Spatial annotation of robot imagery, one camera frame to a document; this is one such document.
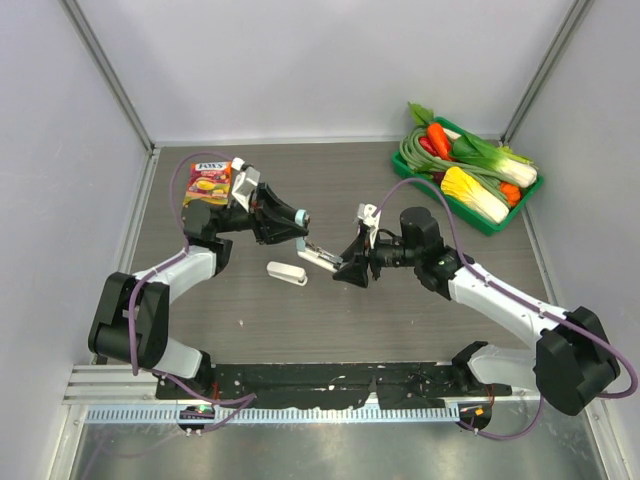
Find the blue white stapler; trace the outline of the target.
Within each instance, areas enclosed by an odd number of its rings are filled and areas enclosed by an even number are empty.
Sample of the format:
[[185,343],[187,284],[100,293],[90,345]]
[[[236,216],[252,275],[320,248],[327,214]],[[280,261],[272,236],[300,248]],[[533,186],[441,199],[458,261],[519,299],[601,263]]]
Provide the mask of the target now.
[[[296,211],[295,223],[297,226],[304,227],[305,229],[309,227],[310,216],[306,210],[299,209]],[[295,244],[297,254],[300,258],[331,273],[337,272],[343,263],[343,259],[340,256],[334,255],[312,244],[305,237],[297,238]]]

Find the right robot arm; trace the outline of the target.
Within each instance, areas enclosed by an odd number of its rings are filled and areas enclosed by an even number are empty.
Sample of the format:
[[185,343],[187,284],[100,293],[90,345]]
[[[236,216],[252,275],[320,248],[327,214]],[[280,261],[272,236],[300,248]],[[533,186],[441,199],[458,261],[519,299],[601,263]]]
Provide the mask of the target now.
[[410,268],[424,288],[483,314],[525,345],[468,346],[451,371],[457,391],[472,395],[486,384],[523,388],[575,416],[619,377],[619,362],[592,311],[566,311],[492,276],[445,244],[438,222],[424,207],[401,212],[397,236],[379,230],[374,209],[360,207],[358,234],[342,253],[334,280],[365,288],[384,268]]

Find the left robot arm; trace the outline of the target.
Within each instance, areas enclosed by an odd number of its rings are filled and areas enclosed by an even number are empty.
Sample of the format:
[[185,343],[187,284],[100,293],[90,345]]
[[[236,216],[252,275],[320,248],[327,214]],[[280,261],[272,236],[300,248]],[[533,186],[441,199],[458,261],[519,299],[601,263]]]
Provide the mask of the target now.
[[309,216],[261,183],[247,203],[193,200],[180,218],[186,244],[177,254],[135,274],[115,272],[107,277],[88,347],[98,356],[129,364],[135,372],[149,370],[178,379],[187,396],[200,399],[213,390],[211,357],[171,338],[171,304],[226,268],[233,247],[228,233],[248,231],[260,245],[280,244],[306,236]]

